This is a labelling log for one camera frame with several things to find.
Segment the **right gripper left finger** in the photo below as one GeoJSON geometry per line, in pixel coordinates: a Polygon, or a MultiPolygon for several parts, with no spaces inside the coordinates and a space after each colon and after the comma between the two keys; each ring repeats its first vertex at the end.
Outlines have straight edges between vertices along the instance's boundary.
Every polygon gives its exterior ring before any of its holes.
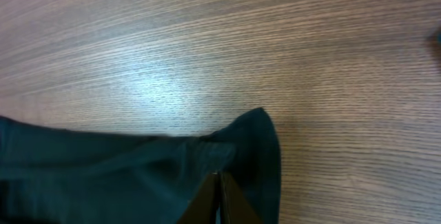
{"type": "Polygon", "coordinates": [[[220,174],[208,174],[178,224],[216,224],[221,201],[220,174]]]}

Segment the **black t-shirt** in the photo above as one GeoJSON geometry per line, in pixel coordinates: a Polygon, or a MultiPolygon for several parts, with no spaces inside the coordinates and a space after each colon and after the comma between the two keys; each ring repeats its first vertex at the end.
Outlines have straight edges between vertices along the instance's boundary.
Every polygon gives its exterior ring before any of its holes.
{"type": "Polygon", "coordinates": [[[229,173],[277,223],[280,145],[262,108],[206,136],[141,136],[1,119],[2,223],[177,223],[208,174],[229,173]]]}

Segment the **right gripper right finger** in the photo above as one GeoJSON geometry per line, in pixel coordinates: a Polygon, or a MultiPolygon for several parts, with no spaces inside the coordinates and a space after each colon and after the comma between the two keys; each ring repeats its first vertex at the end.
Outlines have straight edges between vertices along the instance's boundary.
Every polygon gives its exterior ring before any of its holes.
{"type": "Polygon", "coordinates": [[[223,172],[219,177],[220,222],[222,224],[262,224],[233,176],[223,172]]]}

